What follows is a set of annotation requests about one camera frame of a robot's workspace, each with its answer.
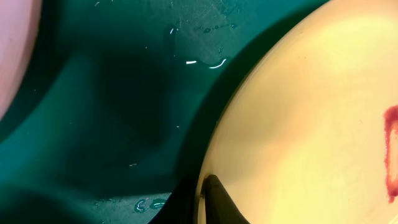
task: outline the scratch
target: scratch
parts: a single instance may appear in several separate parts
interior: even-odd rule
[[[211,5],[211,7],[213,8],[213,10],[215,10],[218,13],[218,15],[220,17],[223,17],[225,22],[227,22],[229,24],[229,21],[227,20],[226,16],[222,16],[222,13],[220,13],[220,11],[217,10],[217,7],[211,1],[209,1],[209,3]],[[235,35],[234,31],[232,30],[232,28],[230,26],[228,26],[228,28],[229,28],[229,31],[231,31],[232,35],[234,35],[234,37],[236,37],[236,35]]]
[[[208,52],[211,56],[213,56],[214,58],[218,58],[218,55],[215,54],[212,50],[210,50],[210,49],[207,47],[207,45],[202,41],[202,39],[198,37],[198,35],[197,35],[196,32],[190,32],[191,35],[189,35],[189,34],[187,34],[186,32],[184,32],[183,30],[181,30],[181,34],[183,34],[183,35],[185,35],[185,36],[187,36],[187,37],[195,36],[195,40],[197,40],[197,41],[202,45],[202,47],[203,47],[204,49],[207,50],[207,52]]]

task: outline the red sauce smear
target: red sauce smear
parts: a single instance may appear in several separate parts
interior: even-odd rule
[[[398,105],[390,107],[384,113],[384,134],[386,137],[387,169],[386,185],[389,203],[398,196]]]

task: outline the black object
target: black object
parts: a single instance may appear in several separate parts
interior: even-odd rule
[[[149,223],[193,223],[196,184],[194,177],[184,178],[160,212]],[[216,175],[209,175],[205,179],[202,189],[205,196],[207,224],[249,223]]]
[[[241,214],[216,175],[203,184],[207,224],[249,223]]]

